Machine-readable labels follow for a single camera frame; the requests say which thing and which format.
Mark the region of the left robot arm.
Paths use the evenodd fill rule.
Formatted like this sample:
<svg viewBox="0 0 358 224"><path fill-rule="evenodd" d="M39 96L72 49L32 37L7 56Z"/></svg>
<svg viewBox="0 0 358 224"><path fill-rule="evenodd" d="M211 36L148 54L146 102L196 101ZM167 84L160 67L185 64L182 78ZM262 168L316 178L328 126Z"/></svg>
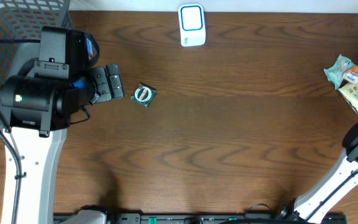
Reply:
<svg viewBox="0 0 358 224"><path fill-rule="evenodd" d="M6 143L3 223L52 223L55 181L71 116L124 96L117 65L80 30L45 26L39 55L0 89Z"/></svg>

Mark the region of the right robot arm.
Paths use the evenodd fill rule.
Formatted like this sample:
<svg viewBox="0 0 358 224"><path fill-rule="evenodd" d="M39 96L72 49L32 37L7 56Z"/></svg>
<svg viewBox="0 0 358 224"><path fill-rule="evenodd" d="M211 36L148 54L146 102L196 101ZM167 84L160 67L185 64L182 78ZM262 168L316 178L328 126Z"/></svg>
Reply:
<svg viewBox="0 0 358 224"><path fill-rule="evenodd" d="M358 186L358 123L347 132L342 147L332 168L307 193L278 212L276 219L321 223L330 209Z"/></svg>

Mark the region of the teal small packet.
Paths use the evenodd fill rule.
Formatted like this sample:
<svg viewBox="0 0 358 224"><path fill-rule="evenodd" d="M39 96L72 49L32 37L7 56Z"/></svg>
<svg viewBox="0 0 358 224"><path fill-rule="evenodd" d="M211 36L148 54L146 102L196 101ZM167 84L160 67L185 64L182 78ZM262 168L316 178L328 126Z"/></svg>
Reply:
<svg viewBox="0 0 358 224"><path fill-rule="evenodd" d="M334 84L334 89L338 90L343 81L344 72L348 71L354 66L351 59L342 56L341 54L337 57L336 62L331 68L324 69L324 73L327 79Z"/></svg>

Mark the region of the orange small box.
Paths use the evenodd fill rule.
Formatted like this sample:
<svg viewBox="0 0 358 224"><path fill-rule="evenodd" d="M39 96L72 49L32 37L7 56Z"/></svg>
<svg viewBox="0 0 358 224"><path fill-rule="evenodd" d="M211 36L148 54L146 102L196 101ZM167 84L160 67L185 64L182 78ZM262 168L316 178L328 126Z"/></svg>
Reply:
<svg viewBox="0 0 358 224"><path fill-rule="evenodd" d="M358 65L355 65L344 72L342 77L349 83L358 84Z"/></svg>

